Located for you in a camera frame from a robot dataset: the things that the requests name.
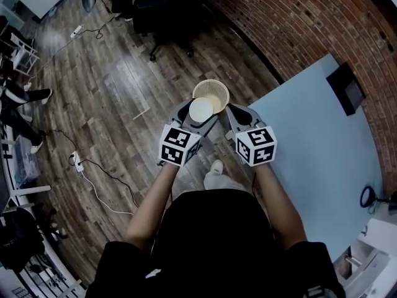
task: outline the floor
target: floor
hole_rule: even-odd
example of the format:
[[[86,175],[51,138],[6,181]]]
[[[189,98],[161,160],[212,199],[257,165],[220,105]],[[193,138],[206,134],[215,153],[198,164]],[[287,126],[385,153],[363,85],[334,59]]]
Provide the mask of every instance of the floor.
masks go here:
[[[79,25],[99,28],[111,19],[100,0],[87,14],[80,0],[65,0],[53,17],[25,31],[37,39],[42,63],[62,47]],[[46,106],[36,105],[33,123],[43,129],[62,130],[77,145],[82,158],[102,165],[133,190],[138,203],[154,181],[158,140],[169,111],[191,97],[195,85],[219,79],[227,85],[231,102],[248,105],[278,86],[257,56],[224,23],[209,14],[202,32],[192,39],[193,58],[174,44],[161,47],[157,61],[149,61],[153,38],[140,37],[132,23],[113,20],[102,29],[103,37],[86,32],[74,39],[32,80],[32,89],[52,88]],[[252,173],[242,168],[233,147],[224,138],[225,116],[210,132],[187,166],[181,168],[173,196],[203,189],[203,178],[216,159],[225,162],[231,177],[251,187]],[[91,185],[69,165],[73,144],[60,133],[51,133],[38,152],[41,181],[52,190],[40,200],[54,207],[56,220],[68,233],[60,252],[69,267],[92,282],[104,245],[120,240],[130,220],[115,214],[97,199]],[[86,163],[85,174],[99,196],[120,211],[135,211],[132,197],[122,184],[109,179],[98,167]]]

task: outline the white desk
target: white desk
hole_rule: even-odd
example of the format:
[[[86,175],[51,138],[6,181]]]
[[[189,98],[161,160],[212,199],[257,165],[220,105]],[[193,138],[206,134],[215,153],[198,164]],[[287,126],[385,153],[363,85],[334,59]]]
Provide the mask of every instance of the white desk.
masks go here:
[[[382,189],[363,110],[346,116],[326,81],[338,66],[327,55],[250,106],[274,130],[278,146],[271,165],[309,241],[324,242],[332,261],[371,218],[359,203],[364,186],[370,184],[377,194]]]

